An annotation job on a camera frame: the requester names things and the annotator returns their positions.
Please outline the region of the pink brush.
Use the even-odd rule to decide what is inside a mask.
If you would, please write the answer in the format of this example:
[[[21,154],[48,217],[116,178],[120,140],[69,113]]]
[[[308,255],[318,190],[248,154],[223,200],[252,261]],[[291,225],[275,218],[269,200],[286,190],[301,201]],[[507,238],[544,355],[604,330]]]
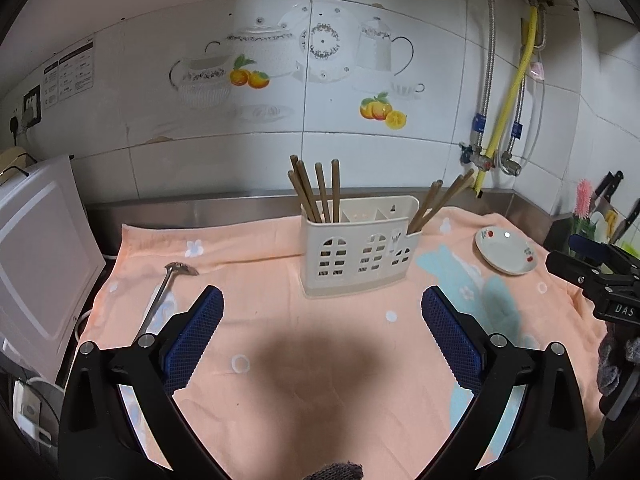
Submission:
[[[589,219],[592,192],[593,188],[590,181],[582,179],[578,182],[574,210],[576,233],[585,232],[590,226]]]

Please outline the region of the angle valve red knob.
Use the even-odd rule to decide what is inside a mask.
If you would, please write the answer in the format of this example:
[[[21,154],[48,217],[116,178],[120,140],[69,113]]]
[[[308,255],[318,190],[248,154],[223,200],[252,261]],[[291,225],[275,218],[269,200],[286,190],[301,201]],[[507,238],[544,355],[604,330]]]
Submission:
[[[480,171],[489,171],[494,168],[494,162],[484,153],[482,144],[460,143],[459,148],[461,148],[460,162],[462,165],[474,165]]]

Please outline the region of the wall power socket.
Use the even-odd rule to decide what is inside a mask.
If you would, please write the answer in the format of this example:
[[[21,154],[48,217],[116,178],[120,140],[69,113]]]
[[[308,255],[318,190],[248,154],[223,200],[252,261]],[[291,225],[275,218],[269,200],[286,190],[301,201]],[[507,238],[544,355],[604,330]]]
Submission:
[[[23,96],[22,116],[13,115],[10,119],[9,128],[14,146],[17,146],[17,138],[37,125],[41,117],[41,89],[40,86],[35,86]]]

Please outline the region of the chrome angle valve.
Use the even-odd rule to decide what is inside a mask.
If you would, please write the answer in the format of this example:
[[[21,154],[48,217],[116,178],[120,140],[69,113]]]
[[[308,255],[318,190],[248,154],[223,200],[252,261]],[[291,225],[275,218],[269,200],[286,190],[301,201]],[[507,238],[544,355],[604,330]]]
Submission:
[[[499,165],[500,169],[511,177],[518,177],[522,172],[522,166],[512,158],[512,154],[508,151],[501,153]]]

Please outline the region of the cream plastic utensil holder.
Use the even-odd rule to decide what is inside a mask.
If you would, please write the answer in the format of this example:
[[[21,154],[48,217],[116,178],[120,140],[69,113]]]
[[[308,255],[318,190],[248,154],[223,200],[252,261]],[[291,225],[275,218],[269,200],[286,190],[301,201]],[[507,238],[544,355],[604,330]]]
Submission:
[[[340,200],[337,223],[302,215],[300,280],[311,298],[366,292],[402,280],[419,243],[409,223],[419,209],[410,195]]]

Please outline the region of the metal spoon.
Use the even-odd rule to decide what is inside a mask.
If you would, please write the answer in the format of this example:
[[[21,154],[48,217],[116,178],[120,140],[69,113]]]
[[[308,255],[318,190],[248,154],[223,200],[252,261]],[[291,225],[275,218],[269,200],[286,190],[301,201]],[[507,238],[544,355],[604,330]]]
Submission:
[[[176,308],[166,309],[164,304],[170,285],[179,275],[198,276],[198,270],[194,266],[189,266],[183,262],[174,261],[166,264],[163,281],[160,282],[155,296],[145,310],[143,321],[136,336],[134,336],[134,341],[147,334],[157,335],[169,318],[176,313]]]

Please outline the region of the white microwave oven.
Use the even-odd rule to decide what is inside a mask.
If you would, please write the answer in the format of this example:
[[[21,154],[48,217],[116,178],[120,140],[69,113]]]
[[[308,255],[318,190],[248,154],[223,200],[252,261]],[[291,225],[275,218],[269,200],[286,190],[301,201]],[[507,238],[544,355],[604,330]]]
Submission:
[[[1,185],[1,335],[50,382],[104,266],[68,157]]]

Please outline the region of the black knife set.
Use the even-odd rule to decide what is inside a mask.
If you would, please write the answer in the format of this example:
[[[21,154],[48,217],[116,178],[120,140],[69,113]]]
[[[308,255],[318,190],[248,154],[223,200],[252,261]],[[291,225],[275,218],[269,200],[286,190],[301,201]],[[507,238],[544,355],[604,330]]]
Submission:
[[[599,243],[613,243],[622,237],[625,220],[613,205],[613,197],[624,180],[622,170],[609,171],[591,196],[589,220]]]

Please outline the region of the peach blue patterned towel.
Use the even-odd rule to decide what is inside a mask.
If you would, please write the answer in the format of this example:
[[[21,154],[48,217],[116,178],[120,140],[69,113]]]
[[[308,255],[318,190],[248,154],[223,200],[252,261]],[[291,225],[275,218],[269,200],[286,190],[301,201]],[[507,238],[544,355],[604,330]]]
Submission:
[[[338,462],[361,465],[369,479],[416,477],[471,400],[422,318],[422,294],[434,285],[488,333],[527,348],[564,344],[588,428],[598,429],[604,326],[576,287],[543,266],[504,276],[484,263],[475,234],[506,218],[444,208],[400,282],[326,298],[306,296],[300,284],[301,225],[288,217],[190,230],[124,226],[84,331],[103,349],[130,344],[173,261],[195,274],[175,279],[162,318],[218,287],[224,317],[175,400],[231,477],[300,479]]]

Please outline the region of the white floral ceramic dish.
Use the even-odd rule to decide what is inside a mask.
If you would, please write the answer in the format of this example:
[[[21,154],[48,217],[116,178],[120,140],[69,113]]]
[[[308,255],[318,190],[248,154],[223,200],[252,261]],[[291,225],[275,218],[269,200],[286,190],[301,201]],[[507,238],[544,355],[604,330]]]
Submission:
[[[476,232],[474,242],[484,260],[503,274],[519,276],[536,269],[533,246],[515,231],[486,226]]]

